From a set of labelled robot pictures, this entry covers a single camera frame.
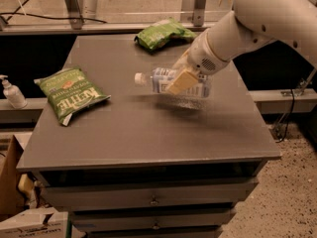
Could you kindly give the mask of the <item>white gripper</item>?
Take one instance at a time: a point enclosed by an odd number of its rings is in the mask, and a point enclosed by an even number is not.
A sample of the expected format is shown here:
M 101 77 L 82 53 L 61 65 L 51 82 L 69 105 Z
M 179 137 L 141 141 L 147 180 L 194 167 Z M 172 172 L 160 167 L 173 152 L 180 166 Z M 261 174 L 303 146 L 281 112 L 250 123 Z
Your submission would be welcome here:
M 227 60 L 221 59 L 212 47 L 212 31 L 210 29 L 201 33 L 176 63 L 171 67 L 179 70 L 176 77 L 167 86 L 166 91 L 177 95 L 192 87 L 198 82 L 199 70 L 206 75 L 212 75 L 228 65 Z

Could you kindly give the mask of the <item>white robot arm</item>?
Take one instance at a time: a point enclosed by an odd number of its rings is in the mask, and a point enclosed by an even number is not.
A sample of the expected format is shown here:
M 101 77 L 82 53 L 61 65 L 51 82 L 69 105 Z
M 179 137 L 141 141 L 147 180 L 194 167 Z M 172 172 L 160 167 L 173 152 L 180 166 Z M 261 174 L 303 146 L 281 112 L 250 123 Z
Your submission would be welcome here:
M 309 0 L 234 0 L 233 9 L 199 34 L 173 65 L 166 91 L 177 95 L 234 58 L 281 41 L 317 65 L 317 7 Z

